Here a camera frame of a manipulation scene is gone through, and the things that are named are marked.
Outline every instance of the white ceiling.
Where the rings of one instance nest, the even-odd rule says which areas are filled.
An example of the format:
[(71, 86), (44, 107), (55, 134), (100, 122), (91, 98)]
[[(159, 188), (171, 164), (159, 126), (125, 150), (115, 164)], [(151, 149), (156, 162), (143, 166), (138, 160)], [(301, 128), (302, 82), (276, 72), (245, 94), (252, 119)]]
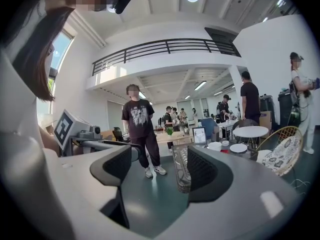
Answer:
[(271, 12), (280, 16), (279, 9), (274, 10), (278, 0), (131, 0), (122, 14), (109, 11), (80, 11), (90, 26), (105, 40), (133, 20), (150, 15), (169, 13), (205, 14), (213, 19), (223, 19), (241, 28), (261, 22)]
[[(190, 95), (189, 99), (212, 97), (219, 91), (230, 91), (233, 80), (227, 68), (223, 67), (199, 67), (196, 65), (185, 65), (180, 68), (164, 68), (162, 74), (130, 77), (104, 86), (103, 91), (108, 93), (122, 103), (130, 98), (126, 94), (126, 87), (135, 84), (140, 87), (141, 92), (153, 104), (172, 101), (183, 101)], [(207, 83), (199, 90), (195, 88), (202, 82)]]

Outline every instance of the white sneaker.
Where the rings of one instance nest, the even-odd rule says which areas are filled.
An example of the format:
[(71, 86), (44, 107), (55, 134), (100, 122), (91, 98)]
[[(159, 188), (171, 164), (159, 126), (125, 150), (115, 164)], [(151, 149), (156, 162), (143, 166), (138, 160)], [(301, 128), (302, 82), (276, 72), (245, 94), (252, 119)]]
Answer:
[(305, 147), (303, 148), (303, 151), (309, 153), (310, 155), (313, 155), (315, 152), (312, 148), (306, 149)]
[(166, 174), (167, 174), (167, 171), (162, 168), (161, 164), (160, 164), (159, 166), (154, 166), (154, 167), (153, 167), (153, 170), (154, 170), (156, 173), (159, 173), (159, 174), (161, 174), (161, 175), (166, 175)]
[(153, 177), (150, 167), (145, 168), (145, 176), (149, 179)]

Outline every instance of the black metal railing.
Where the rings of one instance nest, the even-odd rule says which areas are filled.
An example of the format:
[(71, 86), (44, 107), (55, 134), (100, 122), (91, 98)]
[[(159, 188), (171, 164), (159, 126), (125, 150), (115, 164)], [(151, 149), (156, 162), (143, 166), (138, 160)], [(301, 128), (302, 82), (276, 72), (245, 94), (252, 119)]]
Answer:
[(160, 53), (175, 53), (180, 51), (208, 51), (209, 53), (221, 53), (241, 57), (232, 41), (213, 41), (199, 38), (174, 38), (134, 45), (110, 55), (107, 55), (93, 63), (92, 75), (106, 70), (118, 63), (127, 63), (134, 59)]

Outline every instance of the blue chair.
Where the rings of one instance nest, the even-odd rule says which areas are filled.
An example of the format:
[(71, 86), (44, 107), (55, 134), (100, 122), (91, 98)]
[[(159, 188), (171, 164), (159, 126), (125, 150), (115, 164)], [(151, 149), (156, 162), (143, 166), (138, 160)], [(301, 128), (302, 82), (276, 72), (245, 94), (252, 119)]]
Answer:
[(212, 118), (201, 119), (200, 122), (205, 128), (206, 139), (211, 139), (215, 126), (218, 126), (217, 123)]

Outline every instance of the box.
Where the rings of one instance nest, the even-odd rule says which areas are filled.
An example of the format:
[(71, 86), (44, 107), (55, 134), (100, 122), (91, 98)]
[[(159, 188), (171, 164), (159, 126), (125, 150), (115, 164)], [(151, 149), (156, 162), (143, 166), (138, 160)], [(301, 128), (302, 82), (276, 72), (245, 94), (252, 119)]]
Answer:
[(260, 115), (260, 126), (268, 128), (268, 133), (264, 136), (261, 136), (261, 138), (268, 138), (270, 135), (270, 130), (272, 126), (272, 121), (271, 121), (271, 111), (263, 111), (261, 112)]
[(213, 131), (212, 131), (212, 135), (211, 135), (211, 141), (212, 142), (218, 142), (219, 141), (219, 131), (220, 131), (220, 127), (219, 126), (214, 126), (213, 127)]

